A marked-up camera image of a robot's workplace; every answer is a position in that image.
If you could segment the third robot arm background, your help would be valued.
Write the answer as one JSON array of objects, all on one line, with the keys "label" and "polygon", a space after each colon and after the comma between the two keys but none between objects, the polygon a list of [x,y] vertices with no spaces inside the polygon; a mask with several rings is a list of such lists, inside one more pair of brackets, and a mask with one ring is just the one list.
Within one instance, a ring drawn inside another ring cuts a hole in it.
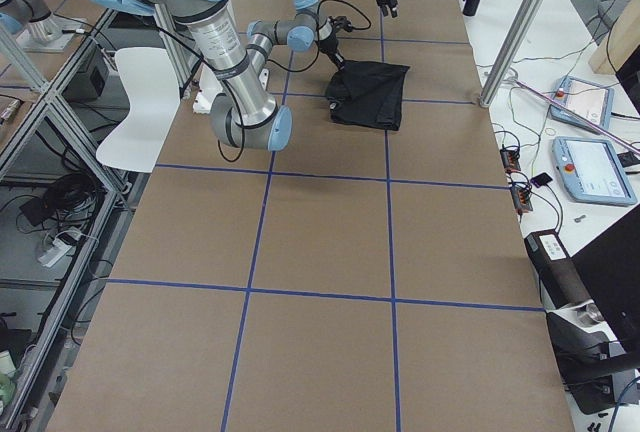
[{"label": "third robot arm background", "polygon": [[45,0],[1,0],[1,24],[27,52],[61,53],[71,40]]}]

